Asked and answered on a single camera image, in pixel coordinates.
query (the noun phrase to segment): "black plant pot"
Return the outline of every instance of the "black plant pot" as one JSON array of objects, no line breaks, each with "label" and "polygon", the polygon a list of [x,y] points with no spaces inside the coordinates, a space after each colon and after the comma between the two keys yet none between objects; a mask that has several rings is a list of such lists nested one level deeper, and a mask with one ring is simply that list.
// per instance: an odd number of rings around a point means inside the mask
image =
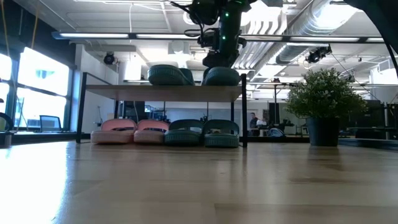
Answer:
[{"label": "black plant pot", "polygon": [[337,146],[338,118],[307,118],[307,126],[312,146]]}]

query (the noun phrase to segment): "person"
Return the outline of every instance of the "person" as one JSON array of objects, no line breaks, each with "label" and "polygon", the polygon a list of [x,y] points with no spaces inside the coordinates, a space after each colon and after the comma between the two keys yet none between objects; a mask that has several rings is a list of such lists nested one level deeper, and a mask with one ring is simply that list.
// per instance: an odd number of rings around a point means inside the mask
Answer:
[{"label": "person", "polygon": [[257,121],[259,119],[256,118],[256,114],[255,113],[251,113],[250,115],[251,115],[250,128],[255,128],[257,126]]}]

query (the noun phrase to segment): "window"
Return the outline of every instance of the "window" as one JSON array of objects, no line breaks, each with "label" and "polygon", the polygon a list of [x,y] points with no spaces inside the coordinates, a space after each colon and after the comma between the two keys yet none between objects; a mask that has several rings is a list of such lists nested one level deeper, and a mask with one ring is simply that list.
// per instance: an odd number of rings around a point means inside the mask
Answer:
[{"label": "window", "polygon": [[11,58],[0,54],[0,78],[3,80],[10,80],[12,61]]},{"label": "window", "polygon": [[66,65],[27,47],[21,54],[18,83],[66,96],[68,78]]},{"label": "window", "polygon": [[48,115],[59,117],[63,127],[69,76],[66,65],[25,48],[19,63],[14,126],[40,128],[40,115]]},{"label": "window", "polygon": [[10,89],[10,86],[6,83],[0,83],[0,99],[2,99],[4,102],[0,103],[0,112],[5,113],[6,112],[6,105],[7,105],[7,95],[8,91]]},{"label": "window", "polygon": [[39,128],[40,115],[59,117],[61,126],[63,126],[67,103],[64,97],[47,95],[24,88],[18,88],[17,95],[19,102],[17,102],[14,126],[18,126],[19,123],[19,127]]},{"label": "window", "polygon": [[[9,80],[11,78],[12,61],[11,58],[0,54],[0,78],[2,80]],[[0,83],[0,99],[3,103],[0,103],[0,112],[6,112],[7,96],[10,86],[6,83]]]}]

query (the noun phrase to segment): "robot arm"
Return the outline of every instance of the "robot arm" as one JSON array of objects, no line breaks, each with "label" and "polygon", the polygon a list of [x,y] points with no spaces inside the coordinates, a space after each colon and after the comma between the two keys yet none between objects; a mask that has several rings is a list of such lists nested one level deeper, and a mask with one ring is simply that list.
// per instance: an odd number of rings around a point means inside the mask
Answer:
[{"label": "robot arm", "polygon": [[383,38],[398,52],[398,1],[345,0],[350,6],[363,10],[379,30]]},{"label": "robot arm", "polygon": [[[241,34],[242,12],[248,12],[250,4],[256,0],[193,0],[191,5],[173,6],[187,12],[192,22],[200,26],[198,43],[202,47],[211,47],[203,65],[213,67],[231,67],[239,56],[238,47],[246,46]],[[213,25],[220,18],[218,28],[203,30],[205,25]]]}]

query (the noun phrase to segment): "computer monitor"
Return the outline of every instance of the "computer monitor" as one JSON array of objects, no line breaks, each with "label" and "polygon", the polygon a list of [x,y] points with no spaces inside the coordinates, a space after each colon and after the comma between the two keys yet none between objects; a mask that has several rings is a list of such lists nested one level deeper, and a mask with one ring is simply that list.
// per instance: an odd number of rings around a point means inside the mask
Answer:
[{"label": "computer monitor", "polygon": [[59,117],[40,115],[40,130],[47,131],[61,131],[61,121]]}]

